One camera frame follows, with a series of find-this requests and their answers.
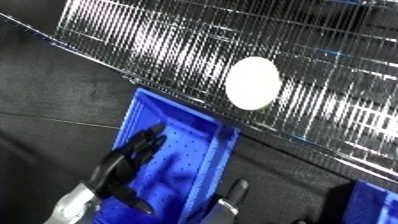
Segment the white ball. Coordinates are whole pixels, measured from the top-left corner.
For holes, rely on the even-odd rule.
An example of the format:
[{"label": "white ball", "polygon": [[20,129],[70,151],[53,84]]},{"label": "white ball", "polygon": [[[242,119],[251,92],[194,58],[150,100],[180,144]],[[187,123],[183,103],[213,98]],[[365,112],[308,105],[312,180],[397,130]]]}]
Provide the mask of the white ball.
[{"label": "white ball", "polygon": [[282,82],[274,63],[261,57],[248,57],[236,63],[225,81],[229,100],[243,110],[259,110],[279,93]]}]

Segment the wire mesh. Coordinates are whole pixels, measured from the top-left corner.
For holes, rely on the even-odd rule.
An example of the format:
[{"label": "wire mesh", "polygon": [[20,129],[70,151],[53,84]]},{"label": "wire mesh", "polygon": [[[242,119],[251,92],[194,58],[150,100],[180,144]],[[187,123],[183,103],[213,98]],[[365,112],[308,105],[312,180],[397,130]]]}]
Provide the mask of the wire mesh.
[{"label": "wire mesh", "polygon": [[[56,38],[136,82],[398,180],[397,12],[392,0],[68,0]],[[281,72],[268,110],[225,95],[230,67],[248,56]]]}]

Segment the silver metal part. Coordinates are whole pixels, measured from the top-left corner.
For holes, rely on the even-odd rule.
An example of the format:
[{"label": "silver metal part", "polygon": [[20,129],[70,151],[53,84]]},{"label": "silver metal part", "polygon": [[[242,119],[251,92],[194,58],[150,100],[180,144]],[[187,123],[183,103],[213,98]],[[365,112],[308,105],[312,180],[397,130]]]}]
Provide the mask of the silver metal part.
[{"label": "silver metal part", "polygon": [[51,217],[44,224],[90,223],[100,202],[100,199],[81,183],[59,200]]},{"label": "silver metal part", "polygon": [[220,199],[200,224],[233,224],[237,214],[238,209],[232,203]]}]

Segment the black surface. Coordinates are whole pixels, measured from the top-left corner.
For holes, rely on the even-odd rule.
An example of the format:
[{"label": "black surface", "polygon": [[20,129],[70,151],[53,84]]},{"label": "black surface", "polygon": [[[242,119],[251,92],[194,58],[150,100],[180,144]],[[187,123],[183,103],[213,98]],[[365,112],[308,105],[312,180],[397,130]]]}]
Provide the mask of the black surface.
[{"label": "black surface", "polygon": [[[26,22],[46,29],[55,24],[44,19],[39,3],[25,15],[24,1],[6,2],[9,11]],[[59,2],[40,2],[60,8]],[[78,180],[88,178],[111,148],[117,133],[112,127],[120,126],[135,87],[106,68],[3,23],[0,80],[4,223],[42,223],[55,202]],[[239,139],[218,194],[225,195],[238,178],[250,182],[239,216],[241,223],[251,224],[341,217],[348,193],[338,187],[350,183],[246,137]]]}]

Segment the blue plastic bin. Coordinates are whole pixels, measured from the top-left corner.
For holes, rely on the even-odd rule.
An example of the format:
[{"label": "blue plastic bin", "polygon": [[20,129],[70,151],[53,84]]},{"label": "blue plastic bin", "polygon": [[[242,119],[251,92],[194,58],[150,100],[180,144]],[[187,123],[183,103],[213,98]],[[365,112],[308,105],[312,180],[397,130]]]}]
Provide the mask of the blue plastic bin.
[{"label": "blue plastic bin", "polygon": [[208,208],[238,137],[222,122],[138,89],[114,148],[140,130],[165,122],[167,141],[131,183],[156,214],[146,215],[114,198],[97,213],[97,224],[195,224]]},{"label": "blue plastic bin", "polygon": [[357,181],[343,223],[397,224],[398,194],[365,181]]}]

